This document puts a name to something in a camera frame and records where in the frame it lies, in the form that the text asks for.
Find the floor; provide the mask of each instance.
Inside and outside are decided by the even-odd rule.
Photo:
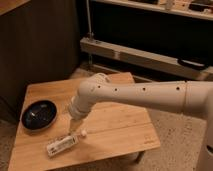
[[[92,73],[77,69],[71,78],[89,76]],[[206,122],[173,113],[148,110],[161,141],[161,147],[146,151],[142,161],[134,164],[137,154],[101,160],[57,169],[57,171],[193,171]],[[14,143],[16,126],[0,120],[0,171],[6,171]]]

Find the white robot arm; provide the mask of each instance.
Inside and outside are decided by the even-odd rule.
[[[197,170],[213,170],[213,136],[211,136],[213,132],[213,82],[112,84],[105,74],[99,73],[80,84],[69,106],[70,115],[73,120],[82,120],[88,116],[94,104],[104,101],[197,117],[206,114],[207,130]]]

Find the table leg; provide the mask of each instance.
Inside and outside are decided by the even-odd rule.
[[[140,161],[141,161],[141,159],[142,159],[144,153],[145,153],[145,151],[140,151],[140,152],[138,153],[138,156],[137,156],[136,159],[135,159],[135,163],[137,163],[137,164],[140,163]]]

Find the black bowl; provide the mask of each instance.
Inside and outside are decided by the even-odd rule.
[[[53,102],[37,101],[24,111],[21,121],[29,130],[40,130],[48,127],[54,121],[56,113],[57,109]]]

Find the wooden tabletop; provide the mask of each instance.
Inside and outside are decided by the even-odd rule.
[[[57,106],[57,119],[47,130],[30,135],[18,126],[9,171],[40,171],[61,168],[144,151],[160,146],[158,136],[145,108],[104,102],[94,106],[79,128],[87,138],[71,149],[49,158],[46,145],[66,135],[70,116],[67,105],[82,79],[32,84],[28,86],[23,110],[37,100],[51,100]],[[110,75],[114,83],[133,83],[130,73]]]
[[[0,15],[9,12],[30,0],[0,0]]]

